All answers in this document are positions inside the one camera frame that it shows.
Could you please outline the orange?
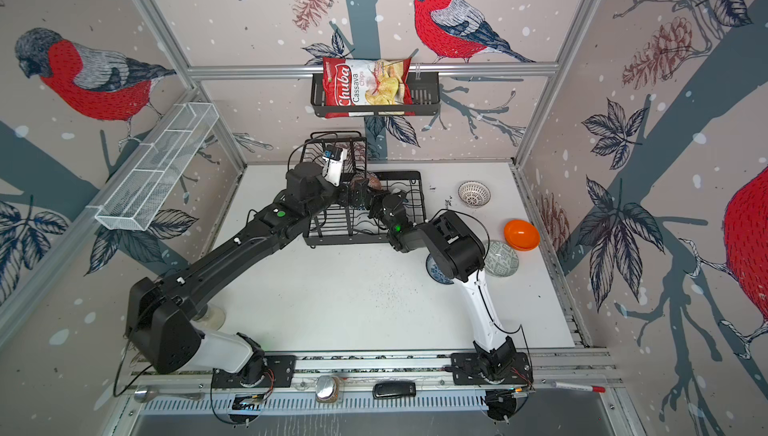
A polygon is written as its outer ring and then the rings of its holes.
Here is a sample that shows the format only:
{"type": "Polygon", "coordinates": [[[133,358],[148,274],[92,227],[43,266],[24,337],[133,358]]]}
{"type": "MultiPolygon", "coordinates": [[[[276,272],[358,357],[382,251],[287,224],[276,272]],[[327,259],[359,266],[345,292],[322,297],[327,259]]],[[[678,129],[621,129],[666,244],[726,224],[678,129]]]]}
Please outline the orange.
{"type": "Polygon", "coordinates": [[[358,173],[353,179],[351,185],[358,189],[381,190],[382,184],[378,177],[373,173],[358,173]]]}

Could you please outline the green grey patterned bowl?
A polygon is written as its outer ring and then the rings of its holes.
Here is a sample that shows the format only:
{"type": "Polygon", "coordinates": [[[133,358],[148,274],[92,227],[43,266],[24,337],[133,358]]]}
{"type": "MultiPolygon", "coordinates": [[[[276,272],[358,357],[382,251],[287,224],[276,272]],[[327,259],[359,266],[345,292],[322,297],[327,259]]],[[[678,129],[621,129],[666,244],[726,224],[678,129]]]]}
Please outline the green grey patterned bowl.
{"type": "Polygon", "coordinates": [[[503,241],[491,240],[485,257],[485,272],[497,278],[513,276],[519,269],[519,258],[513,248],[503,241]]]}

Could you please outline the blue floral bowl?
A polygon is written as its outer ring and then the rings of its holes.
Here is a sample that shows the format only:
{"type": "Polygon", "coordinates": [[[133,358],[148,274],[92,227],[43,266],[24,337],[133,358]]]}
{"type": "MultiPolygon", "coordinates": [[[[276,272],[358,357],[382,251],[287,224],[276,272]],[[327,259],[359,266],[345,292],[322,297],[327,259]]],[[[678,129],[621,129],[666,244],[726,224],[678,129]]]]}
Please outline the blue floral bowl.
{"type": "Polygon", "coordinates": [[[442,273],[436,261],[431,255],[426,258],[425,268],[428,276],[434,282],[440,285],[453,285],[453,280],[442,273]]]}

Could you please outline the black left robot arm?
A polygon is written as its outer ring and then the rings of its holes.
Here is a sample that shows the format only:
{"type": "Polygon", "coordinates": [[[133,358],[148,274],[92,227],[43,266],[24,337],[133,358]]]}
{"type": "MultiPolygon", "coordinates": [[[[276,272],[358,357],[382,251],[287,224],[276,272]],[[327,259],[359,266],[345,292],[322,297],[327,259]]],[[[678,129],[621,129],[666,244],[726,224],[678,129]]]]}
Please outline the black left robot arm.
{"type": "Polygon", "coordinates": [[[334,184],[313,162],[285,178],[285,189],[234,237],[175,276],[131,288],[126,336],[157,373],[214,368],[256,384],[266,369],[261,346],[242,333],[199,329],[193,319],[246,270],[307,233],[318,214],[334,204],[369,209],[385,193],[367,175],[334,184]]]}

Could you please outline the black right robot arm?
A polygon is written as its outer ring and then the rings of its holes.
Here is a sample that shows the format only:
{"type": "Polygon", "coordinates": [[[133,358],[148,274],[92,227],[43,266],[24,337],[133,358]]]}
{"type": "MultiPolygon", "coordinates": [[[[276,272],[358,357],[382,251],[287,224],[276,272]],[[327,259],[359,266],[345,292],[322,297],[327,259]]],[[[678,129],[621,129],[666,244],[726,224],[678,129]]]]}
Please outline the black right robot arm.
{"type": "Polygon", "coordinates": [[[510,377],[518,352],[512,333],[497,322],[486,281],[486,247],[460,215],[442,210],[415,225],[407,217],[405,195],[382,192],[372,197],[369,216],[386,228],[395,251],[425,248],[442,274],[460,283],[477,354],[473,372],[491,383],[510,377]]]}

